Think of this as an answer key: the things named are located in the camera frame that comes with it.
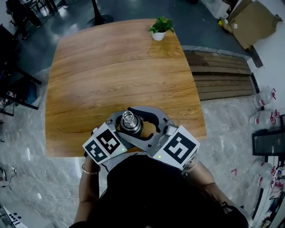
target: cardboard box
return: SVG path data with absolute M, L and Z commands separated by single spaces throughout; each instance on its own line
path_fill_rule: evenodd
M 236 15 L 239 10 L 240 12 L 235 17 L 229 17 L 229 22 L 233 35 L 247 49 L 258 40 L 275 33 L 276 25 L 282 19 L 278 15 L 274 16 L 259 1 L 250 3 L 249 0 L 244 0 L 242 3 L 233 13 Z

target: black stand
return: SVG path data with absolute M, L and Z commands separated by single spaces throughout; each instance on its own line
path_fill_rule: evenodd
M 100 14 L 97 4 L 96 4 L 96 0 L 92 0 L 92 4 L 94 8 L 95 17 L 87 22 L 86 24 L 87 28 L 91 28 L 96 25 L 111 23 L 114 21 L 114 18 L 111 15 L 101 15 Z

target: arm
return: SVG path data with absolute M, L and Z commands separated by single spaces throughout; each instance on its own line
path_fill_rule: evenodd
M 229 205 L 234 205 L 234 203 L 219 189 L 210 171 L 198 159 L 194 158 L 192 162 L 185 167 L 185 172 L 195 185 L 210 192 L 218 201 L 225 201 Z
M 98 165 L 89 157 L 86 157 L 84 169 L 87 172 L 97 172 Z M 82 173 L 79 184 L 79 206 L 74 223 L 87 221 L 93 207 L 99 200 L 99 177 L 98 174 L 90 175 Z

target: bracelet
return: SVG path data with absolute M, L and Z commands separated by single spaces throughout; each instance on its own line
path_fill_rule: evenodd
M 184 169 L 184 172 L 190 173 L 197 167 L 197 163 L 198 163 L 197 158 L 194 157 L 193 160 L 191 161 L 191 163 L 194 163 L 194 164 L 191 167 L 189 167 L 188 169 Z
M 81 169 L 82 169 L 82 171 L 85 172 L 86 174 L 96 175 L 97 173 L 99 173 L 99 172 L 101 171 L 100 166 L 98 166 L 98 167 L 99 167 L 99 170 L 98 170 L 97 172 L 95 172 L 95 173 L 90 173 L 90 172 L 86 171 L 86 170 L 84 169 L 84 164 L 81 166 Z

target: wood grain tabletop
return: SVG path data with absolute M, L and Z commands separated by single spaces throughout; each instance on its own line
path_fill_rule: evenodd
M 148 33 L 153 19 L 82 30 L 59 41 L 49 77 L 47 155 L 83 156 L 82 144 L 115 111 L 162 109 L 198 140 L 206 137 L 193 76 L 175 33 L 162 41 Z M 144 136 L 154 128 L 145 126 Z

